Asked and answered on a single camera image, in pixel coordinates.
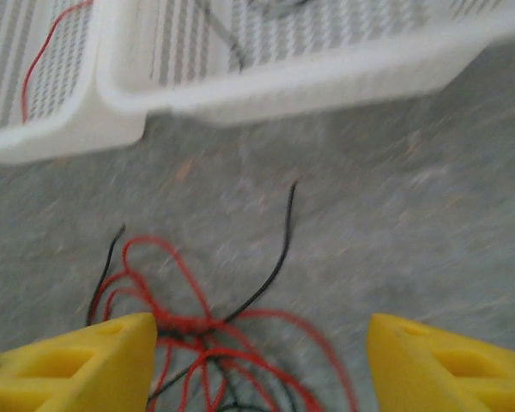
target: gray carpet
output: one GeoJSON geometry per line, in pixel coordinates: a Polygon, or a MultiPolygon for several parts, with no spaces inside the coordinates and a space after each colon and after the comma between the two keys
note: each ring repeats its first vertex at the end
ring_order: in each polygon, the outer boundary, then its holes
{"type": "MultiPolygon", "coordinates": [[[[234,309],[275,264],[295,179],[292,249],[257,305],[318,325],[362,410],[376,409],[365,351],[373,312],[515,349],[512,44],[423,99],[230,130],[151,118],[132,148],[0,167],[0,351],[83,325],[122,222],[129,235],[171,240],[215,313],[234,309]]],[[[146,249],[132,260],[159,299],[196,311],[167,257],[146,249]]],[[[136,309],[119,301],[115,313],[136,309]]],[[[256,342],[329,410],[344,410],[326,362],[297,330],[266,322],[256,330],[248,329],[256,342]]],[[[173,398],[164,410],[175,409],[173,398]]]]}

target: white plastic basket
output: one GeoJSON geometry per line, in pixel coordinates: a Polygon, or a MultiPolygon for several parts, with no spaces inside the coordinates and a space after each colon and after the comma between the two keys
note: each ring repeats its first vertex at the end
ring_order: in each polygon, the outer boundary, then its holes
{"type": "Polygon", "coordinates": [[[310,0],[282,18],[212,0],[244,55],[239,70],[196,1],[108,4],[98,65],[107,103],[236,124],[426,94],[515,35],[515,0],[310,0]]]}
{"type": "Polygon", "coordinates": [[[34,161],[128,144],[145,113],[119,113],[97,93],[100,30],[110,0],[65,17],[31,77],[30,119],[21,121],[28,67],[53,21],[80,0],[0,0],[0,162],[34,161]]]}

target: gray floor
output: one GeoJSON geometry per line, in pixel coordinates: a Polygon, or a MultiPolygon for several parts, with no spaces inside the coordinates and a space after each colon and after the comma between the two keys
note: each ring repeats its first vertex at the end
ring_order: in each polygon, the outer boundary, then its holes
{"type": "MultiPolygon", "coordinates": [[[[365,353],[373,312],[515,349],[514,44],[420,100],[231,130],[153,118],[133,148],[0,167],[0,351],[82,326],[122,222],[178,245],[226,313],[274,265],[294,179],[293,247],[258,305],[320,326],[362,410],[376,408],[365,353]]],[[[133,260],[173,309],[197,307],[160,253],[133,260]]],[[[116,313],[135,308],[121,302],[116,313]]],[[[329,410],[343,410],[299,332],[260,330],[329,410]]]]}

